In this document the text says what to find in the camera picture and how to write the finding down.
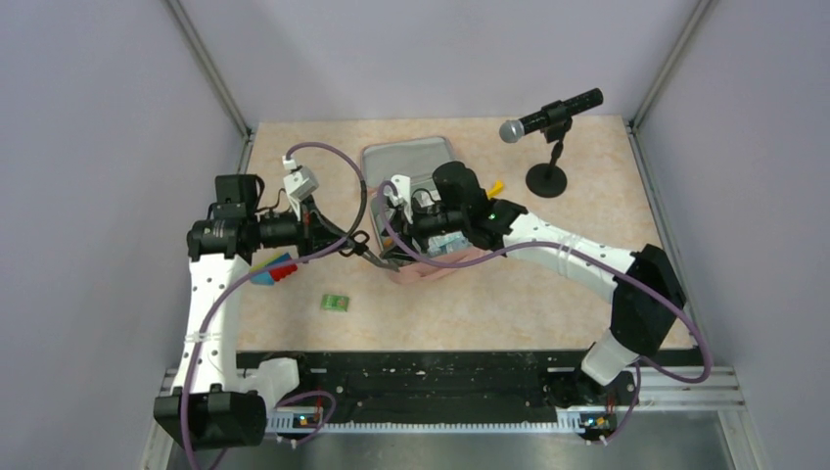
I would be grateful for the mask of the pink medicine case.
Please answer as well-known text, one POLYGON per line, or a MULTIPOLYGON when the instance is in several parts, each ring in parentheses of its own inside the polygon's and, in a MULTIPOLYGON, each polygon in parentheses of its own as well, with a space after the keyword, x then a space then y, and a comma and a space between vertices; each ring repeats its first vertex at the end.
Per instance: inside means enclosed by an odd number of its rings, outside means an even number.
MULTIPOLYGON (((439 195, 432 179, 433 172, 438 166, 456 159, 453 146, 443 136, 373 144, 362 149, 359 156, 369 192, 372 194, 377 192, 377 187, 382 182, 390 180, 394 175, 402 174, 411 178, 413 211, 430 209, 438 202, 439 195)), ((382 247, 380 258, 395 263, 399 269, 399 272, 389 271, 387 273, 391 282, 405 285, 431 281, 453 272, 451 269, 434 267, 408 258, 406 253, 394 244, 393 239, 384 234, 380 217, 381 209, 385 209, 387 217, 393 219, 395 208, 382 205, 376 200, 370 203, 373 230, 376 240, 382 247)), ((429 239, 425 244, 413 241, 410 246, 426 258, 447 263, 468 261, 484 254, 482 250, 469 242, 470 247, 466 250, 431 257, 428 254, 429 239)))

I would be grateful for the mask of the black handled scissors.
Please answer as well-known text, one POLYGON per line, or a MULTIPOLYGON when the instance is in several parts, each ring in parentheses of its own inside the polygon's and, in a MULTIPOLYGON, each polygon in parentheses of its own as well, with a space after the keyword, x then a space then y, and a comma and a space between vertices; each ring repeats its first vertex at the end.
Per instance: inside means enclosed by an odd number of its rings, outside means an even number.
POLYGON ((380 258, 369 249, 369 241, 370 236, 366 231, 357 230, 353 234, 346 236, 346 241, 338 250, 338 254, 343 258, 359 257, 375 267, 391 272, 399 272, 398 266, 395 263, 380 258))

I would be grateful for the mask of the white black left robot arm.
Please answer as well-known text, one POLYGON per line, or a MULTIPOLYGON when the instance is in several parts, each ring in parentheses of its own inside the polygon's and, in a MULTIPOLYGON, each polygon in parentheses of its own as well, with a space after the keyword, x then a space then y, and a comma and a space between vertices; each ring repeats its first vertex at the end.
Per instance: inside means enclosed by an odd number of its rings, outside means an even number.
POLYGON ((296 248, 284 266, 322 258, 346 242, 316 213, 319 184, 306 168, 284 179, 290 209, 259 212, 263 180, 250 174, 220 175, 216 201, 186 236, 191 279, 183 353, 170 391, 154 401, 158 424, 189 453, 253 447, 264 438, 268 415, 280 400, 302 404, 313 378, 289 357, 267 359, 244 377, 237 367, 241 287, 257 272, 260 249, 296 248))

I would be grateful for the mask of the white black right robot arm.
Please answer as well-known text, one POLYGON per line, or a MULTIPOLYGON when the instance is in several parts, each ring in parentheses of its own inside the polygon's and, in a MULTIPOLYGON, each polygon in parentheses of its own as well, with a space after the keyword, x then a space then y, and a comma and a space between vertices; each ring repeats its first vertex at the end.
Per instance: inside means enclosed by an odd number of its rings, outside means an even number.
POLYGON ((526 207, 490 198, 460 162, 432 175, 438 198, 422 205, 406 177, 395 175, 382 193, 395 210, 390 222, 409 247, 439 233, 461 233, 480 250, 530 261, 577 282, 612 307, 611 324, 588 350, 574 377, 576 395, 599 403, 614 379, 663 344, 686 296, 666 252, 647 244, 629 251, 600 244, 544 221, 526 207))

